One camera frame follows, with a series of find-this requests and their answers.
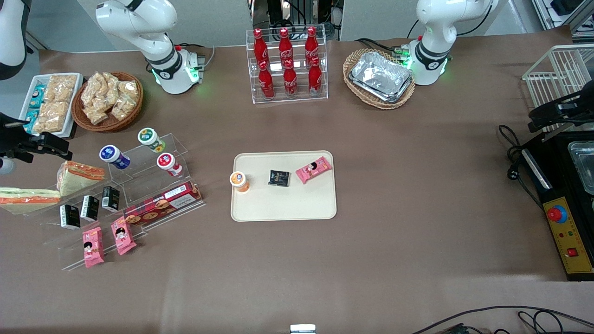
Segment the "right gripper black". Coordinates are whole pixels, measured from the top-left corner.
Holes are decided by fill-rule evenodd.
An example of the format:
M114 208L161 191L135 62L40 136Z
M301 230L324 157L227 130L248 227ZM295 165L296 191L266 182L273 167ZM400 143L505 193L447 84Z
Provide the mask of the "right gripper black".
M34 154L52 154L70 156L69 143L53 134L42 134L43 149L34 141L33 136L26 133L24 122L13 117L0 115L0 156L31 163Z

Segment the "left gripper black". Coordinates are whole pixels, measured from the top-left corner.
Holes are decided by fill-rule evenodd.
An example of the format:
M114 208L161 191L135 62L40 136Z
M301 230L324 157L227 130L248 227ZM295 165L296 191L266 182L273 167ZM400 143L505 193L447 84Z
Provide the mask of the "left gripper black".
M530 131L539 131L559 123L575 125L594 122L594 94L582 91L577 99L557 104L543 104L529 112Z

